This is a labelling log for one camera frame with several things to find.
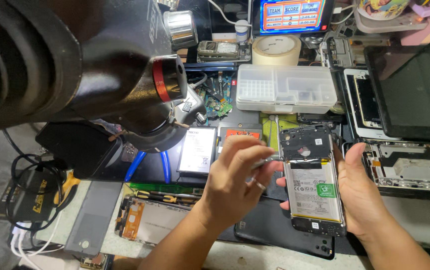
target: green mat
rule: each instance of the green mat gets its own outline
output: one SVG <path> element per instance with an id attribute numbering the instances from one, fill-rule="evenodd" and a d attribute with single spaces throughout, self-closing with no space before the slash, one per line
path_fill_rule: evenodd
<path id="1" fill-rule="evenodd" d="M 270 114 L 266 114 L 263 112 L 260 113 L 260 120 L 261 124 L 263 125 L 262 136 L 263 140 L 267 142 L 267 146 L 272 147 L 273 149 L 275 149 L 275 151 L 278 151 L 278 131 L 282 129 L 306 126 L 305 124 L 297 122 L 296 114 L 282 114 L 278 115 L 278 124 L 280 126 L 277 128 L 275 118 L 273 118 L 273 120 L 270 120 L 269 116 Z"/>

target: hand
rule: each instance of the hand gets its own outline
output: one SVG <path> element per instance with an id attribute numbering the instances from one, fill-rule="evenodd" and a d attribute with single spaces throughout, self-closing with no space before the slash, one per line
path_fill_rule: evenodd
<path id="1" fill-rule="evenodd" d="M 268 186 L 278 162 L 256 170 L 251 167 L 274 153 L 275 150 L 252 136 L 227 138 L 218 160 L 210 167 L 203 196 L 191 211 L 207 230 L 220 233 L 255 207 L 264 190 L 256 182 L 245 180 L 253 176 L 258 183 Z"/>
<path id="2" fill-rule="evenodd" d="M 365 143 L 357 143 L 348 150 L 343 160 L 342 153 L 334 145 L 335 162 L 338 171 L 338 189 L 344 204 L 347 230 L 357 237 L 371 234 L 395 220 L 385 207 L 375 183 L 368 178 L 362 164 Z M 285 187 L 285 177 L 277 179 Z M 280 207 L 288 210 L 289 202 Z"/>

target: circuit board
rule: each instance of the circuit board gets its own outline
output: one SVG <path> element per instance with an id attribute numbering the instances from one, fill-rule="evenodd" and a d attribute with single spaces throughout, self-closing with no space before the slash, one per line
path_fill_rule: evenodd
<path id="1" fill-rule="evenodd" d="M 233 101 L 230 97 L 232 88 L 231 82 L 232 76 L 224 74 L 222 85 L 223 94 L 220 93 L 220 89 L 217 89 L 218 81 L 213 78 L 207 79 L 202 87 L 196 89 L 197 94 L 205 103 L 205 108 L 207 110 L 206 118 L 223 117 L 232 111 L 233 106 L 230 104 Z"/>

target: ring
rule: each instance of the ring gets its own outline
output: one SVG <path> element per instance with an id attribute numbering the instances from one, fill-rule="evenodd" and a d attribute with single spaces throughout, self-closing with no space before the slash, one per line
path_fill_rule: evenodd
<path id="1" fill-rule="evenodd" d="M 252 177 L 252 178 L 251 178 L 251 180 L 252 180 L 253 182 L 255 182 L 255 184 L 256 184 L 258 187 L 260 187 L 260 189 L 261 189 L 261 190 L 265 191 L 265 190 L 267 189 L 264 185 L 262 185 L 259 181 L 257 181 L 257 179 L 255 179 L 255 177 Z"/>

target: person's left hand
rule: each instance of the person's left hand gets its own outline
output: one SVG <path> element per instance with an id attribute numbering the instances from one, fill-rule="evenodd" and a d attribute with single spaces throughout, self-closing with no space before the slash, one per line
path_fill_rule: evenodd
<path id="1" fill-rule="evenodd" d="M 220 233 L 255 207 L 264 191 L 257 182 L 268 186 L 278 162 L 267 163 L 255 170 L 251 167 L 274 153 L 275 150 L 252 136 L 227 138 L 218 160 L 210 167 L 203 196 L 191 211 L 207 230 Z M 246 182 L 250 176 L 257 182 Z"/>

